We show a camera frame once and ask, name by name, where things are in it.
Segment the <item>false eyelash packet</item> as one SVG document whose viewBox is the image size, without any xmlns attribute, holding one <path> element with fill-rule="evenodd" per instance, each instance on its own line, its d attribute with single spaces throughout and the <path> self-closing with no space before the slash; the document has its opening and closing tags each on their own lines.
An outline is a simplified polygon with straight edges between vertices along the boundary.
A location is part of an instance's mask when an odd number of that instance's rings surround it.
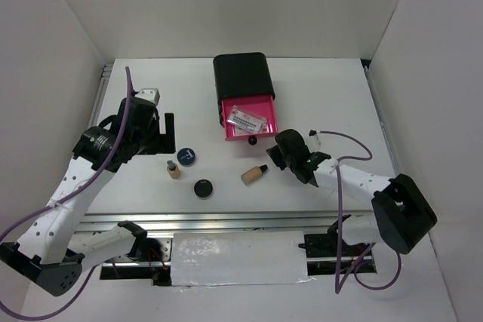
<svg viewBox="0 0 483 322">
<path fill-rule="evenodd" d="M 265 118 L 255 115 L 238 106 L 232 107 L 226 122 L 240 130 L 252 134 L 261 132 L 266 126 Z"/>
<path fill-rule="evenodd" d="M 263 133 L 266 129 L 266 121 L 263 118 L 242 115 L 239 127 L 248 133 Z"/>
</svg>

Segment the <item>black drawer organizer cabinet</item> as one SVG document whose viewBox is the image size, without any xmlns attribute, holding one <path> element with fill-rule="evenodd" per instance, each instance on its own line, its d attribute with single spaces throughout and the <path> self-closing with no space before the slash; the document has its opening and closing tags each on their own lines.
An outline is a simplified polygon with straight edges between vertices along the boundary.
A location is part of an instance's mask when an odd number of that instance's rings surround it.
<svg viewBox="0 0 483 322">
<path fill-rule="evenodd" d="M 270 95 L 275 90 L 265 54 L 221 54 L 213 59 L 219 123 L 223 126 L 222 102 L 232 98 Z"/>
</svg>

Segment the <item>black lid powder jar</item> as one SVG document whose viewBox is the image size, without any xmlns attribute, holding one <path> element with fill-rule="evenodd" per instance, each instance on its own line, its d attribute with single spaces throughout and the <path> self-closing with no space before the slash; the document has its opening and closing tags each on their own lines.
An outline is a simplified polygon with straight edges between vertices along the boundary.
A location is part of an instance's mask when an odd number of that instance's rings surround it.
<svg viewBox="0 0 483 322">
<path fill-rule="evenodd" d="M 212 196 L 214 187 L 210 180 L 200 179 L 193 186 L 193 191 L 197 198 L 204 200 Z"/>
</svg>

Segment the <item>pink drawer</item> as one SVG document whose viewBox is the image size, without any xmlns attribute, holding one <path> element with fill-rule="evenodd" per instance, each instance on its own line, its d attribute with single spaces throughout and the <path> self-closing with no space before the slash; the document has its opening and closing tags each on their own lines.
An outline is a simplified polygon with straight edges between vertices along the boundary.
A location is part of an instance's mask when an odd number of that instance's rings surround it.
<svg viewBox="0 0 483 322">
<path fill-rule="evenodd" d="M 270 94 L 222 100 L 220 117 L 225 141 L 245 140 L 254 145 L 259 138 L 278 133 L 274 98 Z"/>
</svg>

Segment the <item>navy lid powder jar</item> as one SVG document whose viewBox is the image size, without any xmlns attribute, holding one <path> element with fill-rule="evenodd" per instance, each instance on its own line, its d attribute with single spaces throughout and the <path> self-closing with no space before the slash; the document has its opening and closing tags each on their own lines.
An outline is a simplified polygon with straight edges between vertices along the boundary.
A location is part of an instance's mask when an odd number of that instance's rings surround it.
<svg viewBox="0 0 483 322">
<path fill-rule="evenodd" d="M 183 167 L 191 167 L 196 162 L 196 154 L 191 148 L 182 148 L 177 152 L 177 161 Z"/>
</svg>

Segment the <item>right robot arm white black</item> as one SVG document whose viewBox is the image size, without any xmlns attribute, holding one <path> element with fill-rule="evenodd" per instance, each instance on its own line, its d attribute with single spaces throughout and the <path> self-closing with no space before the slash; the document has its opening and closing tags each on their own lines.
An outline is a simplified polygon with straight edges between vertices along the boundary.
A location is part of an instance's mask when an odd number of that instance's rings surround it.
<svg viewBox="0 0 483 322">
<path fill-rule="evenodd" d="M 289 169 L 303 184 L 332 189 L 371 208 L 371 215 L 345 214 L 332 227 L 328 246 L 337 255 L 356 244 L 377 243 L 407 255 L 437 223 L 415 181 L 405 174 L 379 176 L 344 164 L 344 157 L 311 151 L 294 129 L 279 133 L 266 152 L 280 170 Z"/>
</svg>

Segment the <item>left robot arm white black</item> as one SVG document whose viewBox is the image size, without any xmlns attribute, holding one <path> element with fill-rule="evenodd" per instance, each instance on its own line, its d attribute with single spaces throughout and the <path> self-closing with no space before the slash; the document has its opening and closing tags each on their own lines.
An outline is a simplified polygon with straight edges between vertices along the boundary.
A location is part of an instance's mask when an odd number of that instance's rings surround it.
<svg viewBox="0 0 483 322">
<path fill-rule="evenodd" d="M 82 272 L 117 256 L 133 261 L 161 257 L 159 241 L 131 221 L 110 230 L 73 238 L 97 195 L 119 168 L 137 155 L 175 151 L 174 114 L 160 131 L 157 103 L 123 99 L 115 115 L 88 128 L 73 149 L 68 170 L 30 228 L 15 242 L 1 244 L 1 260 L 52 296 L 62 296 Z"/>
</svg>

